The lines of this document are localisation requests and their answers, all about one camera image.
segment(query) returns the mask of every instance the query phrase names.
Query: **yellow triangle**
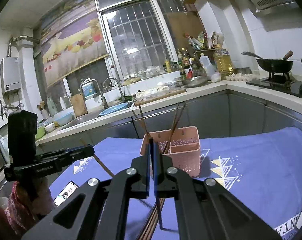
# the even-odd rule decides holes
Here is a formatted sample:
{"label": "yellow triangle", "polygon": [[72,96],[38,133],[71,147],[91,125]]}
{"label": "yellow triangle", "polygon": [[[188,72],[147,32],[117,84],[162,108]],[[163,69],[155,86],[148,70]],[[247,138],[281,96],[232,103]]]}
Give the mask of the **yellow triangle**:
{"label": "yellow triangle", "polygon": [[223,168],[215,167],[210,170],[213,171],[214,173],[216,173],[217,175],[219,175],[220,177],[223,177]]}
{"label": "yellow triangle", "polygon": [[224,179],[223,178],[217,178],[215,179],[218,183],[220,183],[223,187],[225,187],[225,184],[224,184]]}
{"label": "yellow triangle", "polygon": [[214,163],[214,164],[217,165],[217,166],[222,166],[222,165],[221,165],[221,160],[220,160],[220,159],[212,160],[211,162]]}

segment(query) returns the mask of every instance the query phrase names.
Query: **black wok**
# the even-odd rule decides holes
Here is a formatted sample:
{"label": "black wok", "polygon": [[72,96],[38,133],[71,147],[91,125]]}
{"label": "black wok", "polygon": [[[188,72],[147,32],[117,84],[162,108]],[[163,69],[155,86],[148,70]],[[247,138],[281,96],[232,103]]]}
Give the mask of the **black wok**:
{"label": "black wok", "polygon": [[287,73],[292,69],[293,62],[290,60],[283,60],[283,59],[264,59],[252,52],[242,52],[241,54],[257,57],[256,61],[259,66],[267,71],[272,73]]}

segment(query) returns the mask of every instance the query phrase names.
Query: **yellow cooking oil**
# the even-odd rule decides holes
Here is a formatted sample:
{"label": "yellow cooking oil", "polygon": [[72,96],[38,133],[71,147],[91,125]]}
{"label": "yellow cooking oil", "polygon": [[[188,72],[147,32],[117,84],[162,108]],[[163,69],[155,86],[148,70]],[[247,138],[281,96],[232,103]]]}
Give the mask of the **yellow cooking oil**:
{"label": "yellow cooking oil", "polygon": [[218,44],[217,50],[214,52],[213,57],[216,63],[217,71],[221,73],[222,80],[226,79],[226,76],[232,75],[233,66],[229,52],[226,49],[221,48]]}

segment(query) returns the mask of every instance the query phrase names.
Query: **blue basin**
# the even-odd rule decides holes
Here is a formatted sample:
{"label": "blue basin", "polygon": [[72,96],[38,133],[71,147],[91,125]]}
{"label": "blue basin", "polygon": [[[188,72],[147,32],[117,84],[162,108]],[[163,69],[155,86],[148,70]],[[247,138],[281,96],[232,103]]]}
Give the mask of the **blue basin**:
{"label": "blue basin", "polygon": [[121,104],[118,104],[116,106],[109,107],[108,109],[105,109],[104,111],[102,111],[100,113],[100,116],[104,116],[104,115],[107,115],[107,114],[112,114],[116,111],[120,111],[122,109],[127,108],[128,105],[129,105],[129,103],[121,103]]}

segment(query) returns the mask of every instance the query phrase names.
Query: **pink basket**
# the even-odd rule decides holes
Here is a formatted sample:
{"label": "pink basket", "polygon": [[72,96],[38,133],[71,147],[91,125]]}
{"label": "pink basket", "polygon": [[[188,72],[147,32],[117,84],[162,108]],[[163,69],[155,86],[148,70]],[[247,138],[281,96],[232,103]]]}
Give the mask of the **pink basket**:
{"label": "pink basket", "polygon": [[[170,138],[171,130],[151,132],[155,142],[163,151],[167,141]],[[147,145],[147,139],[144,135],[140,155],[144,155]],[[186,171],[190,176],[196,177],[200,173],[200,140],[198,129],[195,126],[178,128],[175,130],[170,148],[167,153],[172,158],[173,165]]]}

